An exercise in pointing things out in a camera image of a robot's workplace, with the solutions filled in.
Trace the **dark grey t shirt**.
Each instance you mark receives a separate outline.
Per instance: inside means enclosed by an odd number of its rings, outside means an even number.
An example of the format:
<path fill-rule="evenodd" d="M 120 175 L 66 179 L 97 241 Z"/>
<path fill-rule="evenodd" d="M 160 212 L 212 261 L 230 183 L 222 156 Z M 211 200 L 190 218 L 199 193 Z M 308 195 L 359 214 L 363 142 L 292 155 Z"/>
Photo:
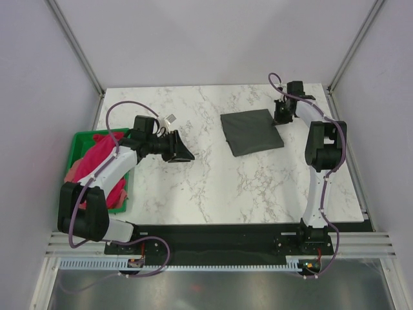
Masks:
<path fill-rule="evenodd" d="M 267 109 L 222 114 L 220 120 L 234 157 L 284 147 Z"/>

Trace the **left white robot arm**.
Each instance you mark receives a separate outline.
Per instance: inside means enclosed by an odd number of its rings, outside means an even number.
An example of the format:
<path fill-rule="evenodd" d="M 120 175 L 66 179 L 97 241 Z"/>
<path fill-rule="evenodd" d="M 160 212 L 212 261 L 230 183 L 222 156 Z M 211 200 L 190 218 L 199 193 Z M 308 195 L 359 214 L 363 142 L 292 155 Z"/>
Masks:
<path fill-rule="evenodd" d="M 115 242 L 128 254 L 141 248 L 134 226 L 109 217 L 106 199 L 120 179 L 149 154 L 160 154 L 168 163 L 189 162 L 194 155 L 173 130 L 159 137 L 129 130 L 110 154 L 89 175 L 61 187 L 57 227 L 67 233 L 72 248 L 88 241 Z"/>

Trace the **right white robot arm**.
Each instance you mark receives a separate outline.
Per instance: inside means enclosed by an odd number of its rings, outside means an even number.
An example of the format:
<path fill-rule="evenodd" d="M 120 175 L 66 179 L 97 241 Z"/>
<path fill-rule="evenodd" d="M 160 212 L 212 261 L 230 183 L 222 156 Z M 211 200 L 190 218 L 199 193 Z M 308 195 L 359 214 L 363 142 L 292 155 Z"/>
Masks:
<path fill-rule="evenodd" d="M 302 222 L 312 229 L 322 229 L 328 225 L 329 187 L 346 158 L 347 124 L 328 117 L 308 98 L 279 99 L 274 103 L 273 125 L 286 125 L 299 118 L 308 127 L 305 162 L 310 169 L 310 186 Z"/>

